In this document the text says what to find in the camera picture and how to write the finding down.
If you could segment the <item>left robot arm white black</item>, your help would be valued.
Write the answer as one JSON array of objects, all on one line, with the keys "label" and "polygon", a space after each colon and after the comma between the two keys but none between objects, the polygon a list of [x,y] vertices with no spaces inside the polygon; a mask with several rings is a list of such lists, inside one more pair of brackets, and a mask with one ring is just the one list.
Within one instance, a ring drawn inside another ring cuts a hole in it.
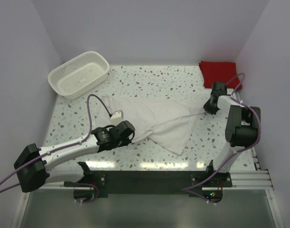
[{"label": "left robot arm white black", "polygon": [[98,127],[89,131],[86,137],[68,141],[56,146],[37,147],[29,144],[14,162],[22,192],[32,192],[42,187],[49,172],[56,166],[88,154],[110,151],[131,143],[135,128],[129,121],[118,125]]}]

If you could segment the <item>white t shirt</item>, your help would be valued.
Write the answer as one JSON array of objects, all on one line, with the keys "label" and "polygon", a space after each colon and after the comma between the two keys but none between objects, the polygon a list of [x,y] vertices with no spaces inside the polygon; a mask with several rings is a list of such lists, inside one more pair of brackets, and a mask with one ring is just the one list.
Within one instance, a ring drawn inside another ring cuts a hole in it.
[{"label": "white t shirt", "polygon": [[95,123],[97,127],[110,124],[107,111],[122,111],[124,120],[135,128],[133,143],[149,138],[176,155],[182,154],[198,116],[204,113],[197,101],[109,95],[101,99],[106,107],[99,109]]}]

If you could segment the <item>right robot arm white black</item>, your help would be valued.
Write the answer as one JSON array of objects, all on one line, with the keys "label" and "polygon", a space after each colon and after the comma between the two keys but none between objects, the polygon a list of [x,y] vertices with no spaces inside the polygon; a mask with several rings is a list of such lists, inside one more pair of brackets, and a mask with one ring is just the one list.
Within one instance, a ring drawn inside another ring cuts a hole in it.
[{"label": "right robot arm white black", "polygon": [[205,170],[205,182],[214,187],[229,173],[240,154],[254,147],[261,136],[261,110],[238,102],[227,93],[226,84],[215,82],[211,96],[203,106],[209,114],[222,110],[228,114],[225,127],[225,144],[218,156]]}]

